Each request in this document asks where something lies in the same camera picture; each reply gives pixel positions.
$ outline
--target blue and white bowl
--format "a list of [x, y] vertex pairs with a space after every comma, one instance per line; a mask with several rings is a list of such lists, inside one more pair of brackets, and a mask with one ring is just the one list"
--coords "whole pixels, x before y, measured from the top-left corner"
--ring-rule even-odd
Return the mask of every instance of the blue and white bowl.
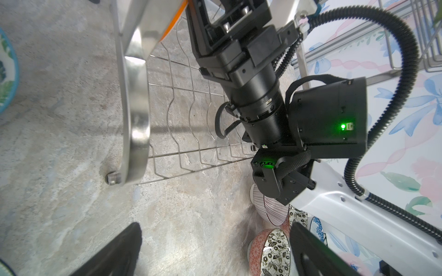
[[19, 84], [19, 64], [14, 49], [0, 29], [0, 113], [11, 103]]

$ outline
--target bowl rim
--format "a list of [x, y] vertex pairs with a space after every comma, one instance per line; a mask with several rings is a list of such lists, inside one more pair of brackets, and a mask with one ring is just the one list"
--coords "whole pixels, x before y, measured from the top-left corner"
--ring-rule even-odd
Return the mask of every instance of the bowl rim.
[[12, 59], [14, 60], [15, 65], [15, 80], [12, 86], [11, 91], [9, 92], [8, 98], [4, 102], [3, 106], [0, 107], [0, 113], [2, 113], [11, 103], [12, 99], [15, 97], [15, 92], [17, 91], [17, 87], [19, 85], [19, 61], [17, 59], [17, 55], [15, 54], [14, 48], [12, 47], [11, 41], [9, 41], [8, 36], [5, 34], [2, 28], [0, 28], [0, 35], [4, 37], [8, 47], [11, 51]]

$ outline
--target floral wallpaper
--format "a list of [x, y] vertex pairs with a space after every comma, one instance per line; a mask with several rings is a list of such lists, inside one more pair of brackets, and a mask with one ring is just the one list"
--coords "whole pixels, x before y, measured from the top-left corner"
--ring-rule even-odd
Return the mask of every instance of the floral wallpaper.
[[[391, 8], [403, 1], [384, 1]], [[378, 5], [378, 1], [352, 1], [351, 4]], [[345, 1], [329, 0], [324, 9], [346, 6]], [[414, 30], [411, 15], [403, 18]], [[357, 26], [358, 22], [336, 21], [336, 24], [314, 30], [304, 47], [309, 51], [337, 35]], [[399, 67], [398, 44], [383, 29], [352, 41], [343, 48], [308, 64], [312, 74], [333, 74], [345, 78], [370, 77], [391, 70], [386, 39], [389, 39], [393, 65]], [[368, 129], [385, 110], [396, 89], [398, 79], [367, 88]], [[311, 86], [323, 85], [312, 81]], [[406, 209], [442, 229], [442, 72], [420, 71], [416, 84], [398, 117], [362, 159], [356, 178], [370, 192]], [[343, 174], [346, 159], [326, 159]], [[362, 275], [380, 275], [380, 258], [339, 231], [339, 225], [321, 221], [328, 246]]]

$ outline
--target stone textured surface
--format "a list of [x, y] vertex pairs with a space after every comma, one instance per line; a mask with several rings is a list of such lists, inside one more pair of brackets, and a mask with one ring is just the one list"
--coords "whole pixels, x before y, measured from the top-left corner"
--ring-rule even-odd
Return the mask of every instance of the stone textured surface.
[[[69, 275], [132, 221], [143, 231], [137, 275], [247, 275], [247, 246], [264, 225], [249, 200], [249, 161], [146, 186], [107, 186], [122, 154], [122, 109], [109, 0], [2, 0], [1, 27], [20, 65], [20, 84], [0, 115], [0, 258], [18, 275]], [[225, 100], [221, 87], [200, 78], [190, 55], [185, 21], [171, 33], [174, 85], [195, 93], [191, 125], [200, 147], [213, 147], [209, 128]], [[177, 36], [184, 52], [177, 44]], [[159, 45], [154, 54], [167, 58]], [[171, 85], [168, 61], [149, 59], [149, 81]], [[288, 72], [282, 90], [294, 78]], [[210, 86], [212, 95], [207, 94]], [[165, 120], [173, 92], [150, 86], [152, 145], [176, 152]], [[188, 127], [193, 92], [175, 89], [171, 131], [191, 150]], [[231, 123], [225, 117], [224, 124]], [[237, 133], [229, 135], [239, 142]], [[226, 145], [219, 140], [218, 145]], [[242, 154], [232, 146], [233, 155]], [[235, 160], [229, 147], [222, 159]], [[198, 152], [183, 154], [197, 169]], [[211, 164], [214, 150], [202, 152]], [[156, 159], [158, 173], [182, 172], [177, 156]], [[157, 179], [149, 162], [143, 181]]]

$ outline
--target black cylindrical motor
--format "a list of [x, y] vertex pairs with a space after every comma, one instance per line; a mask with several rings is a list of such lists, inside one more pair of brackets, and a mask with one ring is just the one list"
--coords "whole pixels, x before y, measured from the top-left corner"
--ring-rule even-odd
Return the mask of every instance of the black cylindrical motor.
[[258, 148], [275, 148], [291, 137], [284, 101], [272, 64], [241, 88], [222, 86], [240, 120]]

